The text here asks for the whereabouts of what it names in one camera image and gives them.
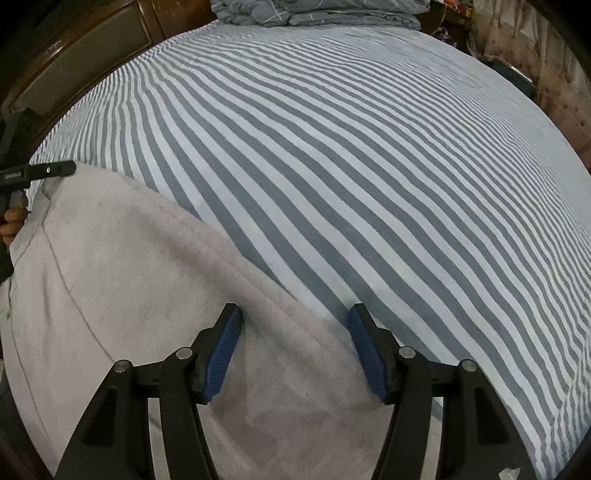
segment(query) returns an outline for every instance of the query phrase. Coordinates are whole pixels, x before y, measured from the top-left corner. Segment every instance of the blue rubber pad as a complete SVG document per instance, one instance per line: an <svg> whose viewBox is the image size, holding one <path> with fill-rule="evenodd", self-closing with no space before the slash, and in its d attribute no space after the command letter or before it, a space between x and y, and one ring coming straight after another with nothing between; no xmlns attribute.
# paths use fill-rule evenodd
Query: blue rubber pad
<svg viewBox="0 0 591 480"><path fill-rule="evenodd" d="M367 327L355 308L349 310L349 333L359 355L371 392L384 402L388 398L386 366L375 347Z"/></svg>
<svg viewBox="0 0 591 480"><path fill-rule="evenodd" d="M203 397L210 402L214 396L220 393L223 379L228 371L228 365L236 348L238 337L242 331L242 312L240 308L234 308L222 334L217 341L206 365L206 380L203 389Z"/></svg>

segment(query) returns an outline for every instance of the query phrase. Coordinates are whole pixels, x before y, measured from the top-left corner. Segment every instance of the wooden panel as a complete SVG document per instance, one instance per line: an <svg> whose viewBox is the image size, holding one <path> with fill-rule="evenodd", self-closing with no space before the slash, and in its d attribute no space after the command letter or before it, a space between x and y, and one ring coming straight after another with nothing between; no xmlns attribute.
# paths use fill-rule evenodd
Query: wooden panel
<svg viewBox="0 0 591 480"><path fill-rule="evenodd" d="M152 44L136 5L119 10L61 52L10 106L42 116L68 104L86 86Z"/></svg>
<svg viewBox="0 0 591 480"><path fill-rule="evenodd" d="M209 0L152 0L152 5L166 38L216 19Z"/></svg>

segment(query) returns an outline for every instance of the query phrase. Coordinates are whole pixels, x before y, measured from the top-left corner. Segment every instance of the folded blanket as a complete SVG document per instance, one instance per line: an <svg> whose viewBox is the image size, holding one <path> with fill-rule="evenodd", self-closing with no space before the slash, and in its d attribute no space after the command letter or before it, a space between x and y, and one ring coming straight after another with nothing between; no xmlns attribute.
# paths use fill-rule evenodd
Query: folded blanket
<svg viewBox="0 0 591 480"><path fill-rule="evenodd" d="M419 30L413 17L429 0L212 0L223 23L235 25L392 25Z"/></svg>

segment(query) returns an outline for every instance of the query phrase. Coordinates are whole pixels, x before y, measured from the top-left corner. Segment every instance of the mattress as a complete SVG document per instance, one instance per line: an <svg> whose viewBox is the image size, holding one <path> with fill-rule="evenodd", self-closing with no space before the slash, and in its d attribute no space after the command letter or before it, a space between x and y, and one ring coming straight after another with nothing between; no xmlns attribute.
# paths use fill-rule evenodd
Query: mattress
<svg viewBox="0 0 591 480"><path fill-rule="evenodd" d="M33 163L67 158L174 200L324 322L361 301L429 359L475 359L540 479L589 429L589 175L450 46L215 22L107 77Z"/></svg>

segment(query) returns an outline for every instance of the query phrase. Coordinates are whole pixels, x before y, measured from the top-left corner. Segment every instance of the sheer curtain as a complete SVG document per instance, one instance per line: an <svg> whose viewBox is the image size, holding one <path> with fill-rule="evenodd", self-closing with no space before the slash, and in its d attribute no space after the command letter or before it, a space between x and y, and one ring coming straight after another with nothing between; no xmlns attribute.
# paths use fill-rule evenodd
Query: sheer curtain
<svg viewBox="0 0 591 480"><path fill-rule="evenodd" d="M591 168L591 82L564 40L525 0L475 0L474 8L471 54L532 78L536 103Z"/></svg>

